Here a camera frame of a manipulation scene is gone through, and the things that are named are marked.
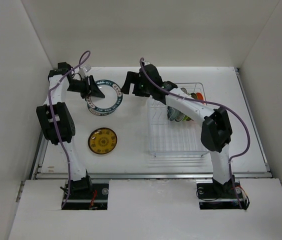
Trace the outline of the yellow patterned plate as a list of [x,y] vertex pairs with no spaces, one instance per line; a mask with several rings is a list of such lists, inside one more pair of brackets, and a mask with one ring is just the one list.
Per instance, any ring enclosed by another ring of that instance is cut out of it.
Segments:
[[94,154],[106,155],[115,149],[117,143],[117,134],[112,129],[100,127],[90,134],[87,146]]

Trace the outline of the blue floral teal plate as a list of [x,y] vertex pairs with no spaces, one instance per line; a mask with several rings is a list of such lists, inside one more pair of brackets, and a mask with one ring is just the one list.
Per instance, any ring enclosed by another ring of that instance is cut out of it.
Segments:
[[175,108],[171,106],[167,107],[167,117],[169,121],[174,121],[177,118],[178,114],[178,110],[176,110]]

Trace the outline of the white plate orange sunburst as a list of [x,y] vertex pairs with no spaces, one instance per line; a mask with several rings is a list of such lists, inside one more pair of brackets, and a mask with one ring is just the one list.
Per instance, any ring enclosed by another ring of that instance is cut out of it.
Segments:
[[[185,93],[188,94],[188,91],[186,90],[186,88],[182,87],[181,90]],[[176,122],[183,122],[183,118],[184,118],[185,114],[182,112],[179,112],[175,121]]]

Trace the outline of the dark olive patterned plate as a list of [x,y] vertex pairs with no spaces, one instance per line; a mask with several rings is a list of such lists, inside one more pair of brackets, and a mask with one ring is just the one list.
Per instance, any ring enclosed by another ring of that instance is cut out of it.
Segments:
[[191,94],[190,94],[190,96],[193,98],[193,99],[195,99],[195,100],[198,100],[199,98],[198,98],[198,95],[195,93],[195,92],[192,92]]

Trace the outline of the lime green plate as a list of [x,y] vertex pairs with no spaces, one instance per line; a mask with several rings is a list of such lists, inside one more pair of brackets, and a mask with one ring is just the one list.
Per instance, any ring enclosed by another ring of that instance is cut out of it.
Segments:
[[183,119],[182,119],[182,121],[191,121],[192,119],[189,117],[189,116],[187,116],[187,115],[185,115],[184,117],[183,117]]

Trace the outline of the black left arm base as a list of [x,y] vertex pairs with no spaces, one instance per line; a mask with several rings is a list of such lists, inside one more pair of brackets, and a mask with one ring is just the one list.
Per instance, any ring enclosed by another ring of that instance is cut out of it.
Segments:
[[103,211],[108,209],[109,181],[93,182],[92,189],[71,189],[68,199],[68,185],[60,188],[64,192],[61,202],[62,210]]

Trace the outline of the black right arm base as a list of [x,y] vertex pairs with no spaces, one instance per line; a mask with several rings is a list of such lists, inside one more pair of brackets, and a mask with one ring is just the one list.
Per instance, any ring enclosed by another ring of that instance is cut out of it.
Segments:
[[197,181],[196,196],[200,210],[247,210],[250,199],[239,181],[231,180],[224,185],[214,179],[212,182]]

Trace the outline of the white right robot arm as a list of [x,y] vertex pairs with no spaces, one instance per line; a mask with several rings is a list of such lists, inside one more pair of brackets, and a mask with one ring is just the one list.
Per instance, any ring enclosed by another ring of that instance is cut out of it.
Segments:
[[128,71],[121,92],[147,98],[149,148],[153,155],[168,157],[209,154],[213,193],[224,197],[231,191],[229,143],[233,133],[224,106],[213,108],[187,94],[182,86],[163,81],[158,69],[143,65]]

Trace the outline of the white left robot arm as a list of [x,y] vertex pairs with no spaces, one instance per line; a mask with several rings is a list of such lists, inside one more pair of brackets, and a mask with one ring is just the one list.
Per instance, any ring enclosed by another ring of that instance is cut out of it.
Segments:
[[65,193],[81,198],[92,195],[93,184],[88,170],[79,160],[74,144],[76,127],[65,103],[67,92],[79,93],[82,99],[97,97],[104,99],[93,76],[74,79],[74,69],[67,62],[59,62],[57,68],[48,74],[49,89],[43,105],[36,108],[36,114],[46,140],[61,147],[68,168],[68,183]]

